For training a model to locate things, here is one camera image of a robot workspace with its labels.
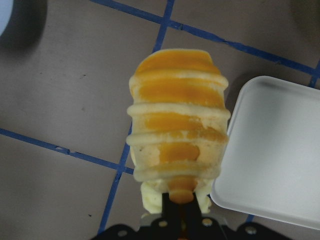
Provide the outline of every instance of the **blue tape line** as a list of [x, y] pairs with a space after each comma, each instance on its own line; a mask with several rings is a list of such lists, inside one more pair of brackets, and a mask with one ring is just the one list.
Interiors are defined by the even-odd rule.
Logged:
[[147, 11], [143, 11], [140, 10], [138, 8], [132, 7], [132, 6], [128, 6], [113, 0], [90, 0], [91, 2], [97, 3], [97, 4], [101, 4], [107, 7], [110, 7], [112, 9], [116, 9], [119, 10], [121, 12], [130, 14], [130, 15], [134, 15], [136, 17], [160, 24], [162, 21], [162, 17], [152, 14], [150, 12]]
[[168, 24], [170, 22], [170, 17], [172, 14], [174, 4], [175, 4], [175, 0], [168, 0], [166, 3], [160, 29], [158, 32], [158, 36], [156, 37], [155, 45], [152, 50], [153, 53], [161, 49], [162, 43], [164, 42], [165, 35], [167, 32]]
[[277, 56], [275, 54], [257, 49], [255, 47], [244, 45], [239, 42], [225, 40], [225, 39], [223, 39], [223, 38], [221, 38], [211, 32], [204, 31], [204, 30], [201, 30], [201, 29], [198, 29], [198, 28], [186, 25], [186, 24], [181, 24], [179, 22], [171, 20], [168, 26], [173, 29], [176, 29], [176, 30], [185, 31], [185, 32], [190, 33], [190, 34], [197, 36], [199, 38], [207, 39], [207, 40], [210, 40], [210, 41], [213, 41], [216, 43], [227, 44], [228, 46], [230, 46], [236, 50], [239, 50], [239, 51], [245, 52], [247, 54], [274, 62], [279, 65], [284, 65], [286, 67], [304, 72], [306, 74], [314, 75], [317, 72], [314, 68], [309, 67], [307, 65], [286, 59], [281, 56]]
[[315, 68], [316, 73], [311, 77], [308, 87], [315, 88], [317, 80], [320, 78], [320, 60]]
[[7, 137], [10, 137], [10, 138], [13, 138], [13, 139], [17, 139], [17, 140], [29, 143], [29, 144], [33, 144], [33, 145], [42, 147], [45, 149], [49, 149], [49, 150], [53, 150], [53, 151], [65, 154], [65, 155], [69, 155], [69, 156], [72, 156], [77, 159], [82, 159], [82, 160], [88, 161], [90, 163], [94, 163], [94, 164], [98, 164], [98, 165], [101, 165], [104, 167], [108, 167], [111, 169], [118, 169], [118, 167], [119, 167], [119, 165], [116, 163], [106, 161], [106, 160], [103, 160], [103, 159], [100, 159], [100, 158], [97, 158], [94, 156], [90, 156], [87, 154], [83, 154], [80, 152], [70, 151], [70, 149], [67, 149], [65, 147], [61, 147], [61, 146], [58, 146], [55, 144], [41, 141], [41, 140], [38, 140], [38, 139], [35, 139], [32, 137], [24, 136], [24, 135], [21, 135], [21, 134], [18, 134], [18, 133], [15, 133], [13, 131], [9, 131], [9, 130], [3, 129], [3, 128], [0, 128], [0, 134], [7, 136]]
[[246, 223], [251, 223], [254, 220], [255, 215], [249, 214], [248, 217], [246, 218], [245, 222]]
[[100, 226], [99, 226], [99, 230], [98, 230], [97, 234], [102, 233], [106, 228], [107, 221], [108, 221], [108, 218], [109, 218], [109, 214], [110, 214], [110, 211], [111, 211], [112, 204], [113, 204], [114, 199], [115, 199], [115, 195], [116, 195], [116, 192], [117, 192], [117, 188], [118, 188], [118, 185], [119, 185], [119, 181], [120, 181], [121, 175], [122, 175], [121, 171], [117, 171], [116, 172], [116, 175], [115, 175], [114, 180], [113, 180], [112, 185], [111, 185], [111, 189], [110, 189], [110, 192], [109, 192], [108, 199], [106, 201], [106, 205], [105, 205], [105, 208], [104, 208], [104, 211], [103, 211], [103, 215], [102, 215], [102, 218], [101, 218], [101, 222], [100, 222]]

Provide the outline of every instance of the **orange glaze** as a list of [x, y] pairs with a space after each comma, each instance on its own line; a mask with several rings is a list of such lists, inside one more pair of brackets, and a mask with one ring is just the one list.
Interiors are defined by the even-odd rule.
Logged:
[[146, 82], [139, 89], [139, 96], [151, 103], [190, 103], [218, 108], [225, 106], [223, 97], [216, 90], [190, 84], [190, 79], [183, 78]]
[[145, 115], [144, 125], [149, 130], [173, 131], [202, 129], [199, 117], [182, 115], [174, 112], [157, 112]]
[[155, 52], [138, 66], [135, 73], [172, 68], [198, 70], [221, 75], [219, 69], [213, 65], [212, 59], [207, 52], [181, 49]]
[[200, 154], [199, 148], [188, 142], [162, 143], [158, 149], [160, 163], [196, 161]]

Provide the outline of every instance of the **white tray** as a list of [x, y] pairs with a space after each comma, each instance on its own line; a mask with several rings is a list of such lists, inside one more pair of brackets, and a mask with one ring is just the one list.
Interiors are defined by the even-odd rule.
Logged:
[[270, 76], [241, 89], [211, 198], [320, 230], [320, 91]]

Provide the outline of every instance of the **pale yellow object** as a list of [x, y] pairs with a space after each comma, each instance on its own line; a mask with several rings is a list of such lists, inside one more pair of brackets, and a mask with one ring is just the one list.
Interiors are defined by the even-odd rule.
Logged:
[[210, 55], [197, 49], [157, 51], [130, 78], [132, 132], [126, 141], [150, 213], [161, 212], [162, 193], [185, 204], [195, 192], [201, 211], [209, 211], [207, 195], [228, 142], [227, 86]]

